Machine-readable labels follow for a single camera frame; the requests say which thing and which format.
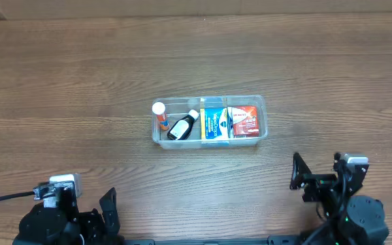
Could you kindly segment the red medicine box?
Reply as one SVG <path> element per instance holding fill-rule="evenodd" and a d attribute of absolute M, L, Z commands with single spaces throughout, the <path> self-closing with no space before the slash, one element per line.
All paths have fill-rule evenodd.
<path fill-rule="evenodd" d="M 233 136 L 238 134 L 259 134 L 257 107 L 253 105 L 228 107 L 232 119 Z"/>

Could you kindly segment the blue cough drops box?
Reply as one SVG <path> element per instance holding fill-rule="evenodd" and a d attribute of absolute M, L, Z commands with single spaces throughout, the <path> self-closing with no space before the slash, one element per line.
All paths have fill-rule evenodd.
<path fill-rule="evenodd" d="M 227 108 L 201 109 L 201 138 L 203 140 L 229 139 L 230 121 Z"/>

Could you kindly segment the dark syrup bottle white cap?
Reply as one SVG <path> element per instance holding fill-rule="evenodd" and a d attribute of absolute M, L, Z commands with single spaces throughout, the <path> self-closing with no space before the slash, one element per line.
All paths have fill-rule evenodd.
<path fill-rule="evenodd" d="M 198 117 L 199 113 L 196 110 L 190 110 L 185 117 L 176 121 L 173 127 L 168 131 L 167 138 L 169 140 L 185 140 L 190 135 Z"/>

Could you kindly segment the orange tube white cap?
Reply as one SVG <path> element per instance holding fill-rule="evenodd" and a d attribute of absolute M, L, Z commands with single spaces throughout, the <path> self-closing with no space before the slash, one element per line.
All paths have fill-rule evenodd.
<path fill-rule="evenodd" d="M 156 116 L 159 126 L 162 130 L 169 130 L 169 121 L 167 118 L 167 114 L 165 113 L 165 104 L 158 101 L 152 105 L 152 112 Z"/>

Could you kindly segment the white medicine box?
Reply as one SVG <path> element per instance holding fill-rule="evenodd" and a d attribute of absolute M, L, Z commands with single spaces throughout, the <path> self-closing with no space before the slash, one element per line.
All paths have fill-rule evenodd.
<path fill-rule="evenodd" d="M 259 134 L 251 133 L 251 134 L 238 134 L 233 136 L 233 138 L 254 138 L 254 137 L 259 137 Z"/>

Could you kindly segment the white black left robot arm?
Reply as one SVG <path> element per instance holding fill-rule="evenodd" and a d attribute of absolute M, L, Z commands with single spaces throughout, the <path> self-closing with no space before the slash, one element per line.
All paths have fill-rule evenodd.
<path fill-rule="evenodd" d="M 51 198 L 35 205 L 19 224 L 14 244 L 40 245 L 122 245 L 120 221 L 116 207 L 116 190 L 111 188 L 100 200 L 102 212 L 80 212 L 75 191 L 65 187 Z"/>

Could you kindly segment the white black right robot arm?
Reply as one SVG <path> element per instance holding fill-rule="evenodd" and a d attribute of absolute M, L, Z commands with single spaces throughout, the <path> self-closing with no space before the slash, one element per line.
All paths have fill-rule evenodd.
<path fill-rule="evenodd" d="M 299 153 L 293 155 L 290 189 L 303 189 L 304 202 L 317 203 L 324 223 L 300 233 L 296 244 L 384 244 L 389 235 L 380 200 L 358 195 L 368 172 L 363 154 L 337 152 L 332 174 L 313 174 Z"/>

